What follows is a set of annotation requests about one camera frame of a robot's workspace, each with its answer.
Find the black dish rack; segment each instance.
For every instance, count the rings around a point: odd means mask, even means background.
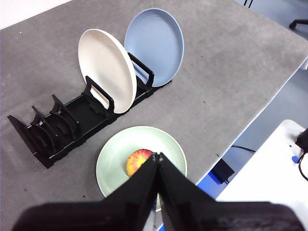
[[[144,84],[138,76],[136,98],[131,106],[134,107],[142,100],[150,97],[161,87],[153,87],[154,72],[135,56],[128,53],[130,59],[143,69],[148,75]],[[62,159],[71,150],[82,145],[117,118],[124,115],[114,113],[114,100],[89,76],[86,76],[87,85],[81,95],[63,104],[55,95],[52,95],[54,106],[47,115],[43,115],[32,106],[35,117],[29,126],[20,122],[12,115],[8,116],[21,138],[32,154],[46,167],[50,168],[56,161]],[[90,90],[95,87],[108,101],[108,109],[93,97]]]

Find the plate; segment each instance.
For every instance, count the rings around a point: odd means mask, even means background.
[[[187,176],[187,163],[178,142],[168,133],[153,127],[138,126],[114,135],[102,148],[96,164],[97,183],[105,197],[129,179],[126,173],[127,158],[138,149],[163,152]],[[159,198],[156,211],[161,210]]]
[[[151,8],[130,23],[125,49],[155,74],[154,87],[168,83],[178,72],[184,56],[184,38],[175,18],[167,11]],[[137,76],[146,83],[148,75],[134,65]]]
[[[89,76],[114,100],[115,113],[124,113],[132,105],[137,90],[134,66],[121,43],[111,34],[89,29],[79,40],[78,58],[82,76]],[[92,95],[105,108],[108,100],[92,87]]]

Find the light green plate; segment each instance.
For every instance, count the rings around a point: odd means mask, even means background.
[[[97,183],[105,197],[129,179],[127,158],[138,149],[164,153],[187,176],[187,163],[178,142],[168,133],[153,127],[138,126],[114,135],[102,148],[96,164]],[[159,197],[156,211],[161,210]]]

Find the black device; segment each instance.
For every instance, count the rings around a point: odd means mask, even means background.
[[[308,129],[299,134],[295,144],[303,149],[304,153],[308,152]]]
[[[229,177],[234,174],[234,170],[223,159],[220,159],[215,164],[211,172],[221,184],[223,182],[229,182]]]
[[[141,231],[160,194],[177,231],[303,231],[294,212],[269,202],[216,202],[162,153],[153,154],[101,202],[45,204],[26,210],[13,231]]]

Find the blue plate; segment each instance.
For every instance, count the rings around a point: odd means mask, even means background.
[[[175,76],[184,56],[184,38],[178,22],[158,8],[142,11],[131,21],[124,47],[154,71],[154,87],[168,83]],[[134,67],[136,75],[146,83],[148,75]]]

